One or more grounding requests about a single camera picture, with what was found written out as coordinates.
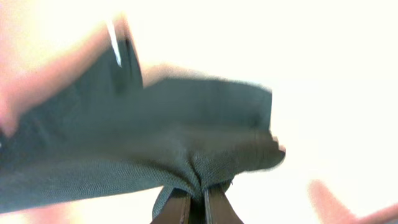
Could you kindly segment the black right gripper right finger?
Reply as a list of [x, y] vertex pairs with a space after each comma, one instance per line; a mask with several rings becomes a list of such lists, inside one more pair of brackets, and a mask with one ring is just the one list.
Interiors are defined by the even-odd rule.
[[206, 224], [243, 224], [219, 185], [205, 191]]

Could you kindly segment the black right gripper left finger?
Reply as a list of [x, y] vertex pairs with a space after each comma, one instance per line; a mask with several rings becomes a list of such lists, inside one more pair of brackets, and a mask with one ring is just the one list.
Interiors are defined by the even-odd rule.
[[173, 189], [162, 211], [150, 224], [188, 224], [190, 204], [190, 194], [180, 189]]

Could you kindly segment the black t-shirt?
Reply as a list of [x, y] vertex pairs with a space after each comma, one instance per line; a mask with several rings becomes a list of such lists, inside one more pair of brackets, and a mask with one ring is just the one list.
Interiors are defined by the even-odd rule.
[[212, 189], [279, 165], [272, 94], [238, 82], [144, 86], [122, 19], [51, 49], [32, 23], [1, 23], [1, 212], [162, 187], [203, 223]]

